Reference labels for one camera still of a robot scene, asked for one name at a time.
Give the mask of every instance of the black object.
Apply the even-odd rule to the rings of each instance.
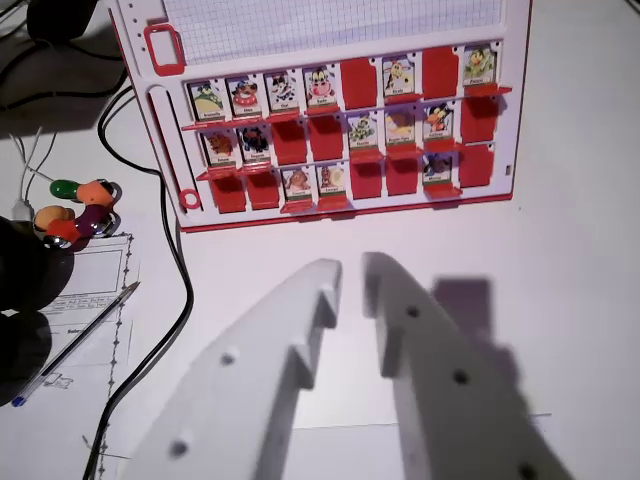
[[[0,217],[0,311],[29,303],[46,271],[47,251],[31,224]]]
[[[31,0],[27,31],[34,40],[67,42],[82,36],[98,0]]]
[[[165,333],[164,337],[151,349],[151,351],[147,354],[144,359],[138,364],[138,366],[131,372],[131,374],[120,384],[117,390],[111,395],[107,404],[102,411],[102,415],[100,416],[100,421],[98,422],[98,428],[96,429],[96,435],[93,439],[93,443],[91,445],[91,452],[89,453],[89,459],[87,460],[87,465],[84,470],[84,475],[82,476],[83,480],[91,480],[95,478],[96,466],[98,464],[98,458],[100,456],[100,447],[102,446],[102,439],[104,437],[104,433],[109,425],[109,417],[118,406],[120,401],[125,397],[129,390],[136,386],[136,384],[142,380],[147,373],[155,366],[156,362],[160,360],[160,358],[165,354],[165,352],[171,347],[173,341],[180,335],[180,332],[184,328],[189,320],[189,315],[191,315],[191,310],[193,309],[194,302],[194,294],[193,294],[193,286],[191,285],[191,279],[189,278],[189,271],[187,270],[187,266],[184,263],[184,259],[182,257],[182,250],[179,247],[180,234],[176,234],[176,242],[178,246],[176,246],[173,242],[173,238],[171,236],[171,230],[169,228],[169,220],[167,216],[167,185],[164,182],[164,178],[159,170],[154,168],[145,168],[137,165],[133,162],[130,162],[118,152],[116,152],[113,147],[109,144],[106,137],[106,127],[107,127],[107,118],[111,116],[111,112],[114,110],[118,101],[126,95],[128,92],[132,91],[133,87],[128,86],[123,89],[120,93],[118,93],[107,108],[102,112],[100,116],[100,120],[98,121],[98,137],[100,138],[100,142],[102,146],[107,149],[107,151],[115,157],[120,163],[127,165],[139,172],[146,173],[149,175],[154,175],[158,177],[160,181],[160,215],[162,218],[162,229],[164,230],[164,236],[167,239],[167,243],[169,244],[169,250],[171,251],[171,255],[173,256],[173,260],[176,262],[176,267],[178,267],[178,272],[180,272],[180,276],[182,277],[182,281],[184,282],[184,288],[187,293],[187,298],[185,300],[184,307],[180,315],[176,319],[176,321],[171,325],[171,328]]]

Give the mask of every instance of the red plastic tab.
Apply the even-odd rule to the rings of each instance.
[[[354,165],[379,162],[382,157],[382,153],[377,148],[362,148],[349,152],[349,158]]]
[[[387,147],[387,158],[389,160],[404,160],[405,158],[419,157],[424,150],[416,146],[415,143],[405,143],[402,145],[390,145]]]
[[[328,212],[331,210],[344,210],[349,206],[349,199],[346,195],[327,195],[318,200],[318,211]]]
[[[419,93],[405,93],[403,95],[393,95],[384,99],[385,105],[398,105],[399,103],[412,103],[422,98]]]
[[[309,135],[314,160],[342,158],[342,125],[333,115],[309,118]]]
[[[453,137],[428,140],[424,142],[424,149],[431,153],[454,152],[460,147]]]
[[[453,47],[422,51],[422,91],[424,98],[455,97],[458,90],[460,60]]]
[[[513,88],[500,86],[497,83],[486,83],[484,85],[472,85],[464,88],[465,97],[490,97],[491,95],[504,95]]]
[[[173,50],[176,54],[176,62],[168,65],[158,65],[156,59],[156,53],[153,49],[153,42],[151,41],[151,35],[158,32],[169,32],[171,35],[171,42],[173,43]],[[169,75],[181,75],[184,73],[186,63],[184,61],[184,52],[182,51],[182,42],[180,36],[176,32],[172,25],[169,23],[161,23],[157,25],[147,25],[144,27],[144,39],[147,42],[147,48],[149,49],[149,55],[151,56],[151,63],[153,63],[153,69],[161,77],[167,77]]]
[[[278,208],[280,193],[278,192],[278,180],[273,173],[265,172],[249,176],[247,190],[254,210]]]
[[[240,173],[243,175],[260,175],[271,171],[271,162],[250,163],[242,167]]]
[[[240,178],[235,175],[219,178],[211,180],[210,185],[220,213],[244,212],[247,199]]]
[[[304,200],[290,200],[280,209],[280,213],[300,213],[306,212],[313,208],[313,200],[305,198]]]
[[[489,185],[493,174],[493,157],[489,145],[464,145],[460,149],[458,168],[460,186],[467,188]]]
[[[491,97],[462,100],[460,133],[464,143],[490,142],[498,122],[498,100]]]
[[[209,167],[206,172],[198,175],[196,180],[218,180],[238,173],[235,165],[227,165],[225,167]]]
[[[304,128],[296,120],[273,124],[271,134],[278,165],[306,163],[307,141]]]
[[[375,107],[378,97],[376,67],[368,58],[353,58],[340,62],[342,94],[345,108]]]
[[[353,198],[379,198],[382,195],[382,165],[380,163],[354,164],[351,161],[351,191]]]
[[[272,113],[267,117],[267,123],[280,123],[288,122],[289,120],[295,120],[300,116],[300,109],[296,108],[290,112],[284,113]]]
[[[424,192],[432,199],[452,198],[462,195],[462,190],[454,187],[451,182],[425,185]]]
[[[327,115],[329,113],[336,113],[340,111],[340,107],[338,105],[327,105],[324,107],[311,107],[307,108],[305,112],[307,116],[311,117],[314,115]]]
[[[418,161],[415,158],[387,160],[387,191],[389,195],[416,193],[418,188]]]

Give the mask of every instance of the cartoon character picture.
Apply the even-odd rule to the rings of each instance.
[[[453,134],[453,108],[446,103],[427,107],[424,139],[450,137]]]
[[[235,165],[233,148],[236,140],[232,131],[203,133],[201,138],[207,154],[207,163],[210,167]]]
[[[264,76],[264,81],[272,112],[298,108],[295,79],[287,72],[269,73]]]
[[[222,96],[211,82],[191,83],[188,85],[191,104],[197,121],[224,118]]]
[[[378,126],[374,116],[368,113],[348,117],[349,148],[367,148],[378,145]]]
[[[410,112],[385,112],[384,126],[387,145],[415,141],[415,116]]]
[[[231,94],[231,107],[236,117],[256,115],[262,112],[258,102],[258,85],[248,76],[227,80]]]
[[[384,96],[414,92],[414,67],[407,57],[382,59]]]
[[[425,155],[422,183],[426,185],[428,183],[450,182],[452,165],[453,157],[450,153]]]
[[[260,162],[269,159],[269,142],[260,127],[238,129],[242,145],[242,157],[245,163]]]
[[[307,87],[307,106],[321,107],[336,103],[336,92],[332,82],[334,75],[326,67],[317,67],[304,71]]]
[[[464,49],[463,85],[491,83],[496,77],[498,53],[490,45],[473,45]]]
[[[311,198],[311,185],[307,167],[295,170],[282,170],[282,184],[287,200]]]
[[[341,165],[316,167],[316,174],[321,197],[345,192],[345,175]]]

